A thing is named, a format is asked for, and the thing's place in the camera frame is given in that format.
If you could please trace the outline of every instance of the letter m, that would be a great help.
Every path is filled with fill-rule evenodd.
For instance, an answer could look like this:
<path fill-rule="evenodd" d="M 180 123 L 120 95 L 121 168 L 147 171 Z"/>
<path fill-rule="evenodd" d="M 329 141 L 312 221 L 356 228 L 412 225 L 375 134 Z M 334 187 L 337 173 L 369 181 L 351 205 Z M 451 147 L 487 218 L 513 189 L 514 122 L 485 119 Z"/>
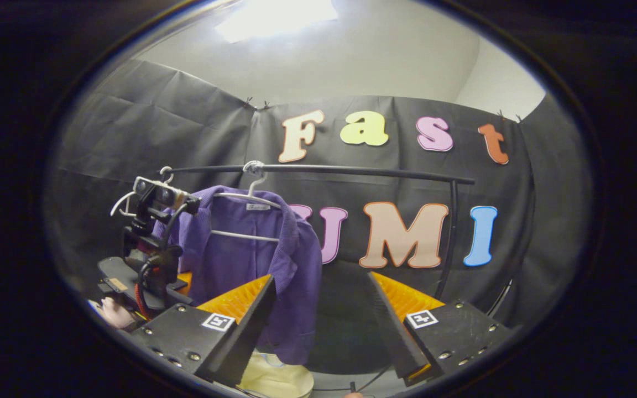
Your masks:
<path fill-rule="evenodd" d="M 390 202 L 371 202 L 363 211 L 370 217 L 370 238 L 367 253 L 358 263 L 367 269 L 381 269 L 387 265 L 382 256 L 384 246 L 399 267 L 412 248 L 414 256 L 407 264 L 414 269 L 429 269 L 440 264 L 439 241 L 442 225 L 449 207 L 434 203 L 422 206 L 412 225 L 407 229 L 397 207 Z"/>

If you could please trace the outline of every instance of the purple shirt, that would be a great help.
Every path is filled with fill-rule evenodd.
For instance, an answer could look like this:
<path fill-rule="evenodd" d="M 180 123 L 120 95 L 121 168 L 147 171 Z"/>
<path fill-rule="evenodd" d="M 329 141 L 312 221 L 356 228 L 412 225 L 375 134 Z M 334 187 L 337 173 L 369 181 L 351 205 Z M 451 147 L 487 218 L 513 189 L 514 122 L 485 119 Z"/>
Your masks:
<path fill-rule="evenodd" d="M 314 344 L 321 285 L 319 239 L 311 225 L 272 192 L 255 191 L 254 195 L 281 209 L 248 210 L 247 204 L 257 207 L 260 202 L 214 197 L 220 192 L 247 194 L 225 186 L 195 192 L 201 198 L 198 214 L 183 213 L 172 227 L 169 244 L 184 248 L 179 272 L 192 272 L 188 295 L 206 302 L 263 275 L 274 275 L 276 302 L 258 344 L 270 343 L 283 363 L 303 365 Z M 157 222 L 154 234 L 161 237 L 165 228 Z M 225 237 L 211 234 L 211 229 L 279 241 Z"/>

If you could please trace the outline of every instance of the colorful foam letter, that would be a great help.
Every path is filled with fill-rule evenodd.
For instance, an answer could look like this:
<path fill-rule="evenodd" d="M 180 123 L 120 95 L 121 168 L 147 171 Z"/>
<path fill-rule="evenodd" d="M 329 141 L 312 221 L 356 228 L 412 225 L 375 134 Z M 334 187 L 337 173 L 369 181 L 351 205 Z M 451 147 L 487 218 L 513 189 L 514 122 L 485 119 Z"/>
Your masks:
<path fill-rule="evenodd" d="M 306 149 L 301 148 L 301 140 L 306 145 L 314 142 L 314 134 L 316 128 L 314 123 L 323 122 L 323 112 L 313 111 L 306 115 L 296 116 L 296 118 L 286 119 L 281 125 L 284 126 L 284 151 L 279 155 L 279 161 L 286 163 L 288 161 L 296 161 L 306 156 Z"/>
<path fill-rule="evenodd" d="M 429 269 L 442 261 L 439 241 L 449 207 L 434 203 L 422 206 L 409 229 L 405 228 L 397 207 L 390 202 L 371 202 L 363 211 L 370 217 L 370 237 L 367 253 L 358 262 L 362 267 L 381 269 L 387 265 L 387 259 L 382 257 L 385 245 L 397 267 L 404 263 L 415 245 L 415 254 L 407 262 L 410 267 Z"/>
<path fill-rule="evenodd" d="M 299 217 L 309 219 L 312 211 L 311 207 L 304 205 L 291 205 Z M 318 212 L 326 222 L 326 229 L 323 233 L 323 247 L 321 248 L 321 264 L 328 264 L 336 259 L 338 255 L 338 244 L 341 241 L 341 223 L 348 218 L 348 212 L 338 207 L 324 207 Z"/>
<path fill-rule="evenodd" d="M 449 124 L 442 118 L 419 118 L 417 130 L 420 136 L 417 137 L 417 141 L 427 151 L 448 151 L 452 149 L 453 138 L 444 131 L 445 129 L 449 129 Z"/>
<path fill-rule="evenodd" d="M 473 244 L 471 252 L 463 259 L 469 267 L 487 264 L 490 255 L 490 238 L 493 236 L 493 220 L 498 216 L 498 209 L 493 206 L 476 206 L 471 209 L 473 226 Z"/>
<path fill-rule="evenodd" d="M 389 136 L 385 134 L 385 118 L 377 112 L 361 111 L 351 113 L 346 118 L 350 123 L 341 129 L 341 139 L 346 144 L 366 143 L 380 146 L 387 143 Z"/>
<path fill-rule="evenodd" d="M 478 128 L 478 132 L 483 134 L 485 138 L 485 148 L 488 149 L 488 155 L 495 163 L 507 164 L 508 154 L 500 150 L 500 143 L 505 141 L 503 135 L 495 131 L 492 124 L 485 124 Z"/>

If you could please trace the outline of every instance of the black clothing rack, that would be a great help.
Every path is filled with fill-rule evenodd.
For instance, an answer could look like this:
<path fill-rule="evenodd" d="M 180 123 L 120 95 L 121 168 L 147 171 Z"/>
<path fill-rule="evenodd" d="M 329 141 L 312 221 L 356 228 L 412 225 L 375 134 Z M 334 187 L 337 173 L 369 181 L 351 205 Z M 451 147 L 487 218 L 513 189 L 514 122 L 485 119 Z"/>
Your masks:
<path fill-rule="evenodd" d="M 164 171 L 162 179 L 166 180 L 169 174 L 182 173 L 222 173 L 222 172 L 243 172 L 243 165 L 238 166 L 202 166 L 187 167 L 182 169 L 170 169 Z M 405 179 L 420 179 L 430 181 L 442 181 L 450 184 L 452 211 L 449 217 L 449 240 L 447 242 L 447 254 L 444 259 L 444 269 L 437 285 L 434 297 L 440 299 L 444 292 L 447 278 L 452 267 L 453 242 L 456 241 L 456 224 L 458 215 L 458 184 L 473 185 L 474 179 L 447 176 L 444 174 L 424 173 L 421 171 L 393 170 L 393 169 L 372 169 L 369 167 L 352 166 L 315 166 L 305 164 L 264 164 L 260 167 L 262 171 L 278 171 L 281 173 L 322 173 L 322 174 L 354 174 L 358 176 L 384 176 L 401 177 Z"/>

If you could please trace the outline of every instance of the blue letter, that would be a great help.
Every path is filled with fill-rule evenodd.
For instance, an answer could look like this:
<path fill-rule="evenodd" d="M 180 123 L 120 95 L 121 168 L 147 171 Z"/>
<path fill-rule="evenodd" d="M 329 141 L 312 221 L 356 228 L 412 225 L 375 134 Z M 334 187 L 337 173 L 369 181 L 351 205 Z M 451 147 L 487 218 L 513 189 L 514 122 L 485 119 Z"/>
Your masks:
<path fill-rule="evenodd" d="M 469 267 L 487 264 L 490 255 L 490 237 L 493 234 L 493 220 L 498 216 L 498 209 L 493 206 L 476 206 L 471 209 L 471 218 L 475 222 L 473 226 L 473 244 L 471 252 L 463 263 Z"/>

